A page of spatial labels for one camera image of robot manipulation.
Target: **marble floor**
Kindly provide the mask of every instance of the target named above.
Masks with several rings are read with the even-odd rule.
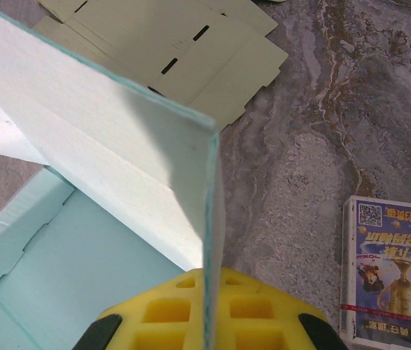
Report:
[[[343,202],[411,202],[411,0],[258,3],[289,58],[222,132],[224,264],[337,327]],[[45,13],[34,0],[0,10],[27,26]],[[0,157],[0,208],[38,168]]]

